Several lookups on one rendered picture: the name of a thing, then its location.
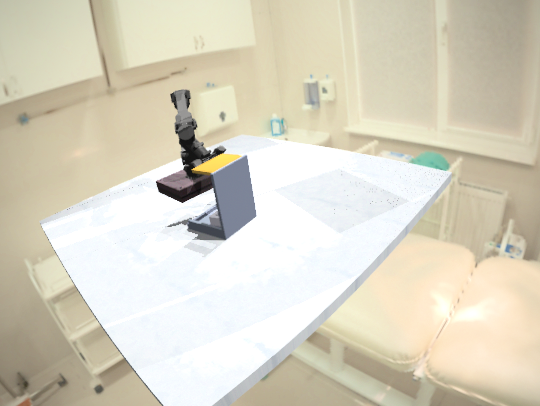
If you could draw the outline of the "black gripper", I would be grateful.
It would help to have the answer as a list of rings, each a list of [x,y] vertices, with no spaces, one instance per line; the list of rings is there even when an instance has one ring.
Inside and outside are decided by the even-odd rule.
[[[194,161],[190,162],[188,169],[186,170],[187,176],[189,178],[193,177],[195,173],[192,173],[192,169],[204,164],[205,162],[224,154],[227,150],[223,145],[220,145],[216,147],[213,152],[211,153],[211,150],[208,150],[205,148],[203,142],[197,141],[194,143],[188,150],[188,157],[191,157],[194,159]],[[211,153],[211,154],[210,154]],[[208,160],[207,160],[208,159]]]

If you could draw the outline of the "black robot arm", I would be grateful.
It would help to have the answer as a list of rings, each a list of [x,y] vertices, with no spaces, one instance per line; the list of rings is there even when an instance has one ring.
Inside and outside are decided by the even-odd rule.
[[[195,118],[192,118],[191,113],[188,111],[190,102],[190,90],[177,90],[170,94],[171,103],[174,103],[175,108],[178,111],[175,123],[175,133],[178,134],[179,145],[181,145],[181,161],[185,165],[183,170],[186,172],[190,162],[194,161],[191,157],[188,157],[189,148],[198,141],[195,137],[194,130],[197,128]],[[187,173],[187,172],[186,172]]]

